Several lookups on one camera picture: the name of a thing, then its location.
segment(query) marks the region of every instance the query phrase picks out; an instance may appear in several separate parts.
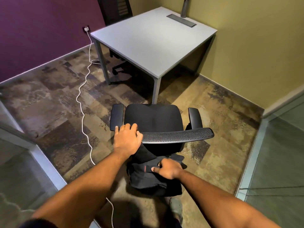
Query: purple wall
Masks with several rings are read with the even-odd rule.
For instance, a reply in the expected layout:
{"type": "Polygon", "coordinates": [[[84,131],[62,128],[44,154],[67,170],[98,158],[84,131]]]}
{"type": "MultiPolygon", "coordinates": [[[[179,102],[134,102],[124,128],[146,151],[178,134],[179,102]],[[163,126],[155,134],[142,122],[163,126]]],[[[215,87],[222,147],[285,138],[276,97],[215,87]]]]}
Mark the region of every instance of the purple wall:
{"type": "Polygon", "coordinates": [[[0,82],[90,43],[104,27],[97,0],[0,0],[0,82]]]}

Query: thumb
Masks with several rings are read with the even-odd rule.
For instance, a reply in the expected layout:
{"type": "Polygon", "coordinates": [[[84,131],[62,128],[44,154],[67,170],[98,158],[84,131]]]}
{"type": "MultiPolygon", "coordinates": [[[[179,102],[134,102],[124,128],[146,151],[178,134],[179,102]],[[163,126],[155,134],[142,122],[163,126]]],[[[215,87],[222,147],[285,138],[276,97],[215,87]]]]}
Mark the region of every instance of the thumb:
{"type": "Polygon", "coordinates": [[[143,134],[140,133],[139,131],[136,131],[136,135],[137,135],[138,143],[140,144],[143,138],[143,134]]]}
{"type": "Polygon", "coordinates": [[[152,170],[152,172],[154,172],[154,173],[159,173],[159,170],[160,170],[160,168],[157,168],[157,167],[152,167],[151,168],[151,170],[152,170]]]}

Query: forearm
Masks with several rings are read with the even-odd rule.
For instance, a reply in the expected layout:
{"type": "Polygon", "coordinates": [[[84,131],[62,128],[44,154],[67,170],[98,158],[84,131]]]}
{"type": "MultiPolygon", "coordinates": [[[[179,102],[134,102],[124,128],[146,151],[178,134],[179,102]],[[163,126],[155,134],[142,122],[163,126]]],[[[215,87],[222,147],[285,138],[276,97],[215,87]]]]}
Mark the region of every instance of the forearm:
{"type": "Polygon", "coordinates": [[[247,203],[185,170],[178,179],[213,227],[278,227],[247,203]]]}
{"type": "Polygon", "coordinates": [[[113,181],[127,157],[111,153],[85,174],[66,185],[34,214],[59,228],[88,227],[105,203],[113,181]]]}

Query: white tabletop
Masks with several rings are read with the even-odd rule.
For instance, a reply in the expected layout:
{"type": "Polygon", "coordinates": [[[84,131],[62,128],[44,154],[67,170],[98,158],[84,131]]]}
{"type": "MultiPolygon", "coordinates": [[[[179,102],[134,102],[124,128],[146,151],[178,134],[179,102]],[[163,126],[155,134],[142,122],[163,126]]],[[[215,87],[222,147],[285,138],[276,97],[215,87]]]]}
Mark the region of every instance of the white tabletop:
{"type": "Polygon", "coordinates": [[[217,31],[186,18],[197,24],[191,28],[167,18],[169,14],[180,16],[159,7],[91,35],[150,75],[160,78],[217,31]]]}

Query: patterned carpet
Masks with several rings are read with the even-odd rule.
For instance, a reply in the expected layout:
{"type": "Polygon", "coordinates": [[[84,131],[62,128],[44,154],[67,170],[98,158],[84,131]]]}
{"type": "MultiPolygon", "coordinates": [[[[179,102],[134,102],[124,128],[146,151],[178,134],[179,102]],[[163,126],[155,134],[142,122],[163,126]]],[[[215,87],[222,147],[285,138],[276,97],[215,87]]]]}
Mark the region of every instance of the patterned carpet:
{"type": "MultiPolygon", "coordinates": [[[[110,58],[102,48],[108,69],[122,61],[110,58]]],[[[97,54],[92,49],[92,58],[97,54]]],[[[71,182],[93,164],[86,137],[81,133],[81,112],[76,102],[78,87],[87,74],[88,49],[43,70],[0,88],[3,103],[22,129],[35,139],[59,173],[71,182]]],[[[150,103],[153,79],[127,66],[117,76],[110,75],[112,84],[104,81],[97,65],[90,67],[88,82],[82,87],[79,101],[85,113],[84,131],[93,146],[97,163],[112,151],[113,132],[109,130],[109,114],[113,104],[150,103]]],[[[174,104],[180,109],[184,127],[189,123],[188,107],[198,108],[204,127],[215,137],[191,142],[180,153],[185,156],[188,171],[233,193],[260,124],[262,109],[233,96],[224,89],[194,77],[177,66],[162,78],[158,103],[174,104]]],[[[128,177],[121,169],[113,187],[114,226],[126,227],[130,217],[140,215],[144,225],[158,227],[166,207],[159,199],[134,196],[128,190],[128,177]]],[[[199,209],[183,189],[184,227],[208,227],[199,209]]],[[[110,227],[111,206],[107,203],[97,216],[104,227],[110,227]]]]}

